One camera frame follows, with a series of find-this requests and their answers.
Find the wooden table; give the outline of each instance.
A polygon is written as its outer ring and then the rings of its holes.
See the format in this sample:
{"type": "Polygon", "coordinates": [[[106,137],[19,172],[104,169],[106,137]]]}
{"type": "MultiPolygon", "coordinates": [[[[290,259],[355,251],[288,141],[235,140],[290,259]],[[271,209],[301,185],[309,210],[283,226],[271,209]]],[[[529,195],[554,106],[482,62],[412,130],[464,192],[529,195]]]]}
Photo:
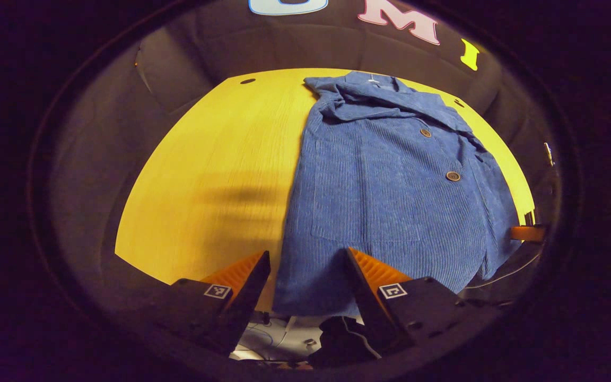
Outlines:
{"type": "MultiPolygon", "coordinates": [[[[267,249],[272,273],[257,309],[270,310],[282,229],[308,111],[317,101],[305,77],[349,70],[296,68],[225,80],[192,107],[143,167],[124,208],[115,252],[165,283],[200,280],[267,249]]],[[[534,209],[527,181],[499,135],[456,97],[443,97],[495,157],[519,220],[534,209]]]]}

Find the button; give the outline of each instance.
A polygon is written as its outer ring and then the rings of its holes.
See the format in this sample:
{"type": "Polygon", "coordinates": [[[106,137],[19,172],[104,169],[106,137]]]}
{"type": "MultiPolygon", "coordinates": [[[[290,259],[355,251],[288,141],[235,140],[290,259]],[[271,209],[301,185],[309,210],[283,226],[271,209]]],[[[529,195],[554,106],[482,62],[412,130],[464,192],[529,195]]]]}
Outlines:
{"type": "Polygon", "coordinates": [[[461,176],[459,175],[458,172],[449,171],[447,172],[447,179],[451,181],[458,181],[459,179],[461,179],[461,176]]]}

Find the letter m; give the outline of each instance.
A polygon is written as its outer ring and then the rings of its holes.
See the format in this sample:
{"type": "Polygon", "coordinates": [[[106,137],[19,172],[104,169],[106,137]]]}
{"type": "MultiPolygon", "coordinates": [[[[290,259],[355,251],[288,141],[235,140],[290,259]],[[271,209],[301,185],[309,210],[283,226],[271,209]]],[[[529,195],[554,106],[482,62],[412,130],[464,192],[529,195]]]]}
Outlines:
{"type": "Polygon", "coordinates": [[[414,27],[409,29],[411,34],[431,44],[440,45],[435,34],[437,21],[427,15],[417,11],[403,13],[388,0],[364,0],[364,7],[364,13],[357,15],[358,19],[372,24],[388,25],[388,20],[381,15],[383,11],[397,29],[405,29],[414,24],[414,27]]]}

